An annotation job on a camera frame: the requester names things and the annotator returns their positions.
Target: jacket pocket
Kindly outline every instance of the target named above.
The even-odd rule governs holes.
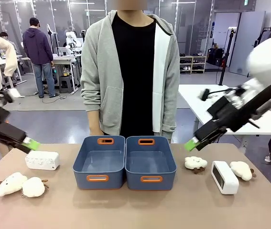
[[[105,97],[100,106],[100,122],[112,128],[120,126],[122,89],[107,87]]]

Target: blue storage basket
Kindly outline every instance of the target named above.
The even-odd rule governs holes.
[[[123,183],[125,138],[90,136],[84,139],[73,170],[80,189],[115,189]]]
[[[128,137],[126,144],[125,169],[130,189],[172,189],[177,165],[165,137]]]

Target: sheep plush toy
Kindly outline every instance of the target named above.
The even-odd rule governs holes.
[[[49,188],[38,177],[28,179],[21,173],[13,173],[4,181],[0,181],[0,197],[22,190],[22,197],[39,197],[45,192],[45,187]]]
[[[252,177],[256,177],[254,170],[246,162],[243,161],[232,161],[230,167],[233,173],[245,181],[249,181]]]
[[[200,157],[191,156],[185,158],[185,167],[194,171],[195,174],[205,171],[207,161]]]

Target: purple jacket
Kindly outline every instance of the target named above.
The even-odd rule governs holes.
[[[48,39],[45,33],[39,29],[27,29],[22,36],[22,42],[25,52],[32,63],[45,64],[50,63],[54,59]]]

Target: blue jeans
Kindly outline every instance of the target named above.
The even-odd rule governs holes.
[[[45,64],[32,63],[32,65],[33,65],[33,71],[35,75],[35,81],[36,81],[36,86],[38,88],[39,96],[44,96],[42,71],[44,72],[44,76],[47,81],[49,96],[54,95],[55,94],[54,79],[53,79],[53,71],[51,69],[50,63],[45,63]]]

